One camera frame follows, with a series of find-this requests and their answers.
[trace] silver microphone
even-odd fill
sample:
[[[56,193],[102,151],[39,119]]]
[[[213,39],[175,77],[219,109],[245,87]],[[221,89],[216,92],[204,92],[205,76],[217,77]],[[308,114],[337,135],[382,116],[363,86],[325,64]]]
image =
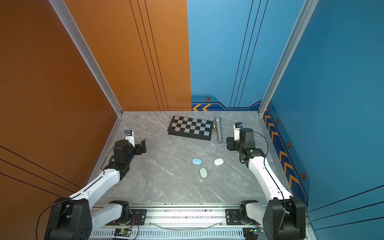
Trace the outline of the silver microphone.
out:
[[[219,143],[222,143],[222,138],[221,138],[221,126],[220,126],[220,117],[216,116],[215,118],[215,123],[216,123],[216,131],[217,131],[217,139]]]

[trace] blue wall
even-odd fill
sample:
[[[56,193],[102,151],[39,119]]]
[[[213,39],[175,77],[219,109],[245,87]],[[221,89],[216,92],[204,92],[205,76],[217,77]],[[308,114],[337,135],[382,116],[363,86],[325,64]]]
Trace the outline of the blue wall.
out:
[[[262,99],[303,3],[188,0],[191,93],[225,107]]]
[[[272,98],[308,172],[320,240],[383,237],[383,9],[320,0]]]

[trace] folding chess board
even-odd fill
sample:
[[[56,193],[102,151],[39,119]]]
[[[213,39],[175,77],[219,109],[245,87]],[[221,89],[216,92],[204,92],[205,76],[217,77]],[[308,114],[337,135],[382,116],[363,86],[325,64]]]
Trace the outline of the folding chess board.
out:
[[[168,127],[168,134],[211,140],[213,121],[173,116]]]

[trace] robotic arm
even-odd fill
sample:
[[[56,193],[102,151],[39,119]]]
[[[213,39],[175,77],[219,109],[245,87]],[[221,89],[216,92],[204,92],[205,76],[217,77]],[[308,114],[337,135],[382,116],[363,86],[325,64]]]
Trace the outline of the robotic arm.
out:
[[[271,170],[265,154],[255,147],[253,129],[233,125],[234,137],[227,138],[227,149],[238,151],[240,162],[256,176],[267,198],[264,207],[255,200],[242,201],[239,207],[245,224],[254,220],[264,227],[269,240],[298,240],[305,238],[305,204],[294,198]]]
[[[59,198],[53,203],[44,240],[86,240],[92,230],[111,221],[129,222],[132,213],[126,201],[112,201],[103,208],[91,209],[109,188],[124,178],[133,157],[145,152],[145,140],[135,145],[134,132],[125,131],[124,139],[115,143],[114,155],[103,173],[69,198]]]

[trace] orange wall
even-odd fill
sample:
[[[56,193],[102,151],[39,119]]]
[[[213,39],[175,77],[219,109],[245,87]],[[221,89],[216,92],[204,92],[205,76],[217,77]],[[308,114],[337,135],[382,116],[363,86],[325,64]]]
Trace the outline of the orange wall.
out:
[[[0,231],[29,240],[86,184],[116,114],[49,1],[0,5],[0,145],[29,160],[0,147]]]
[[[186,0],[65,0],[124,111],[191,110]]]

